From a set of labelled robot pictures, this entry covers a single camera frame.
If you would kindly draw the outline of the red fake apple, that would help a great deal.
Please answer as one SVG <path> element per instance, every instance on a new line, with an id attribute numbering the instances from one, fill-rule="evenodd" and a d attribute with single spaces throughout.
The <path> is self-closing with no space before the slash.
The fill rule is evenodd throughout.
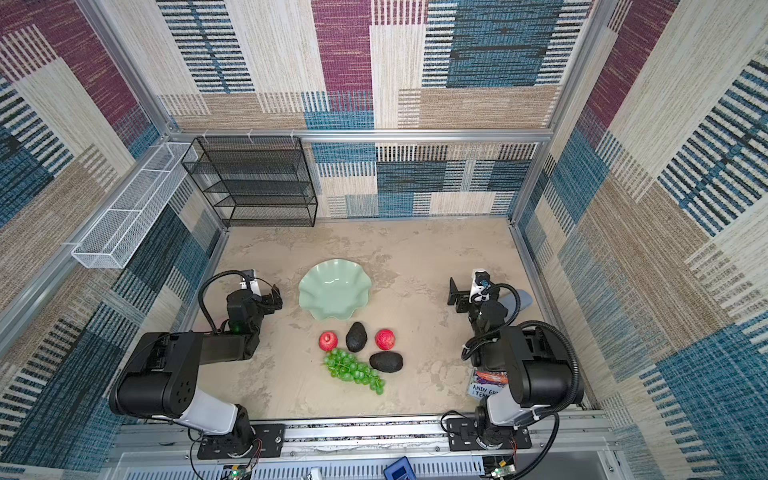
<path id="1" fill-rule="evenodd" d="M 318 346 L 324 352 L 331 352 L 338 346 L 338 337 L 332 331 L 323 332 L 318 338 Z"/>
<path id="2" fill-rule="evenodd" d="M 382 351 L 392 350 L 396 344 L 395 334 L 389 329 L 381 329 L 375 335 L 375 343 Z"/>

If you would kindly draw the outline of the dark fake avocado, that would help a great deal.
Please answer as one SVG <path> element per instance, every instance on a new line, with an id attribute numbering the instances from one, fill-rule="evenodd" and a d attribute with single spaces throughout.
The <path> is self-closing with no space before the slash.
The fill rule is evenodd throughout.
<path id="1" fill-rule="evenodd" d="M 360 352 L 365 348 L 367 341 L 368 335 L 364 325 L 358 321 L 354 322 L 345 337 L 347 349 L 352 353 Z"/>
<path id="2" fill-rule="evenodd" d="M 370 367 L 384 373 L 395 373 L 404 366 L 401 354 L 392 351 L 380 351 L 370 356 Z"/>

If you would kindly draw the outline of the green fake grape bunch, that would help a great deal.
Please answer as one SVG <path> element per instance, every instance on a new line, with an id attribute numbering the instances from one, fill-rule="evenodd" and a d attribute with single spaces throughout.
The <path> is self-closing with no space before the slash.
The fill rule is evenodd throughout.
<path id="1" fill-rule="evenodd" d="M 334 349 L 326 353 L 323 363 L 333 378 L 365 385 L 377 395 L 384 393 L 385 381 L 372 367 L 359 361 L 353 353 Z"/>

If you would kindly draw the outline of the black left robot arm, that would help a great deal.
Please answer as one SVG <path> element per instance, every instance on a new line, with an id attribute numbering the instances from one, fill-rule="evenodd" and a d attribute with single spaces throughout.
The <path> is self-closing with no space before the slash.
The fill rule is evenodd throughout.
<path id="1" fill-rule="evenodd" d="M 227 276 L 237 276 L 241 287 L 226 297 L 227 319 L 218 324 L 204 297 L 212 283 Z M 283 307 L 280 289 L 253 270 L 225 270 L 201 284 L 197 302 L 210 331 L 144 334 L 112 387 L 110 410 L 198 432 L 200 460 L 278 455 L 277 432 L 259 432 L 244 406 L 216 398 L 197 382 L 202 365 L 253 357 L 264 318 Z"/>

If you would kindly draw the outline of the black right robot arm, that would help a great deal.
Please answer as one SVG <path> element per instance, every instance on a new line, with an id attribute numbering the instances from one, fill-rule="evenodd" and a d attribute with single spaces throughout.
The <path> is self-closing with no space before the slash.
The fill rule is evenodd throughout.
<path id="1" fill-rule="evenodd" d="M 447 414 L 441 425 L 452 451 L 529 449 L 529 428 L 582 401 L 575 348 L 556 327 L 539 320 L 518 322 L 532 304 L 525 291 L 473 273 L 471 287 L 449 281 L 447 304 L 468 317 L 473 336 L 461 358 L 477 375 L 506 379 L 480 400 L 471 417 Z"/>

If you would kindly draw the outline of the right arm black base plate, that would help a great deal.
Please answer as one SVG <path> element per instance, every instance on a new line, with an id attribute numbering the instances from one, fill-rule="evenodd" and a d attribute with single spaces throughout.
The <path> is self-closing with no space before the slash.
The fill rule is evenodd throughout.
<path id="1" fill-rule="evenodd" d="M 530 435 L 523 429 L 488 427 L 479 434 L 473 420 L 459 416 L 447 417 L 441 423 L 451 452 L 525 450 L 532 447 Z"/>

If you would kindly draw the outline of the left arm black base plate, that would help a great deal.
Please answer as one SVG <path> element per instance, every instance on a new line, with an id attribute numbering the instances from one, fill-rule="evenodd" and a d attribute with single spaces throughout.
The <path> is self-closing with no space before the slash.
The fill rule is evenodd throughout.
<path id="1" fill-rule="evenodd" d="M 285 424 L 251 425 L 244 434 L 204 435 L 196 454 L 197 460 L 245 461 L 277 458 L 281 455 Z"/>

